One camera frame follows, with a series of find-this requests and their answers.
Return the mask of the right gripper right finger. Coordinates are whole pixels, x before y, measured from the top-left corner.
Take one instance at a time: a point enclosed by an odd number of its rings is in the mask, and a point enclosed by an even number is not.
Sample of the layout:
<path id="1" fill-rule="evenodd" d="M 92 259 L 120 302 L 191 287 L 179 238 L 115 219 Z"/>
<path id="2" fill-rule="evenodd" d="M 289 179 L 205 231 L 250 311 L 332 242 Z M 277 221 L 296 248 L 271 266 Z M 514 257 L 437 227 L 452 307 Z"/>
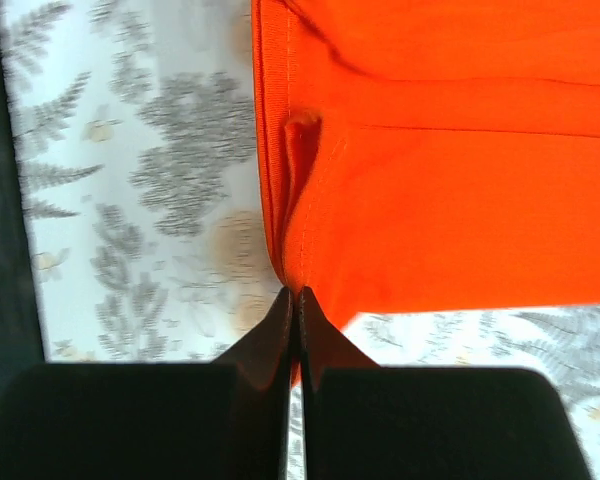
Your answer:
<path id="1" fill-rule="evenodd" d="M 557 391 L 504 367 L 382 367 L 297 300 L 310 479 L 586 479 Z"/>

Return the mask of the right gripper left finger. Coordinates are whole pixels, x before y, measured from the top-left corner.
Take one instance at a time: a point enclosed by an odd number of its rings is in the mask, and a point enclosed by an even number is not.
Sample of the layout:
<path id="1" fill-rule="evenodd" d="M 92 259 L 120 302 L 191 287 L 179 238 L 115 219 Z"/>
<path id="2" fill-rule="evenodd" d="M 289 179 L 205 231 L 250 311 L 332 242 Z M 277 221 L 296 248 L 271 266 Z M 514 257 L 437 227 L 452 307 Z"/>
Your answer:
<path id="1" fill-rule="evenodd" d="M 0 400 L 0 479 L 281 479 L 293 297 L 208 363 L 56 363 Z"/>

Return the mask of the orange t shirt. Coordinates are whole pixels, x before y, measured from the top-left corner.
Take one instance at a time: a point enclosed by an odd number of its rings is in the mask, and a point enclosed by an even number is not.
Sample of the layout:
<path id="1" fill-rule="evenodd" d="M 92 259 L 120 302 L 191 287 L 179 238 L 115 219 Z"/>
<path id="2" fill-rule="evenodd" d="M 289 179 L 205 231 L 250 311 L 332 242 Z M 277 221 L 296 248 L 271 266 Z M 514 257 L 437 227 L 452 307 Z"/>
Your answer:
<path id="1" fill-rule="evenodd" d="M 273 269 L 361 312 L 600 303 L 600 1 L 255 1 Z"/>

